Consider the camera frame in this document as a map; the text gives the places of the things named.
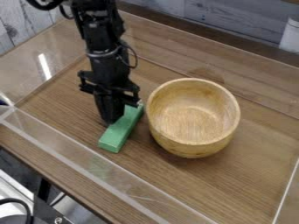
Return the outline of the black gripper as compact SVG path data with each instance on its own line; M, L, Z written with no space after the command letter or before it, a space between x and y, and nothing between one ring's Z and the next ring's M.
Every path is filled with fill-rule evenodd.
M107 125L124 115L125 105L136 107L140 87L131 81L127 52L89 52L91 70L80 70L80 90L95 96L100 117Z

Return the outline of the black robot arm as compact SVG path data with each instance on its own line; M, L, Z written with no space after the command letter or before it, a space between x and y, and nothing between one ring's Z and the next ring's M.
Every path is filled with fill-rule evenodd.
M97 111L109 125L125 113L125 105L136 107L140 87L129 80L131 46L121 39L124 22L116 0L72 0L71 12L85 41L91 70L79 71L79 89L92 94Z

